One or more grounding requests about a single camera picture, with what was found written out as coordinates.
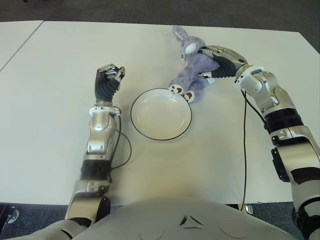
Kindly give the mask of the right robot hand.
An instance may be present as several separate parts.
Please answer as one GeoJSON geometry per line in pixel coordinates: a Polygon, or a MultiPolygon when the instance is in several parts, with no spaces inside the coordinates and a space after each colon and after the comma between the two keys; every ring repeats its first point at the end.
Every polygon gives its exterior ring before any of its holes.
{"type": "Polygon", "coordinates": [[[218,63],[218,68],[198,73],[199,77],[208,78],[228,78],[235,77],[237,71],[244,65],[247,65],[247,60],[232,49],[217,46],[203,46],[197,51],[199,54],[206,55],[218,63]]]}

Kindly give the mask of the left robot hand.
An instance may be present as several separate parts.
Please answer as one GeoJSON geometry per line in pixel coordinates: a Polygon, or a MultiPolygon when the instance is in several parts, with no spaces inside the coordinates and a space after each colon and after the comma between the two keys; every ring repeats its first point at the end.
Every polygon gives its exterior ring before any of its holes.
{"type": "Polygon", "coordinates": [[[112,63],[98,68],[94,83],[96,102],[112,102],[115,93],[120,89],[125,74],[124,66],[117,67],[112,63]]]}

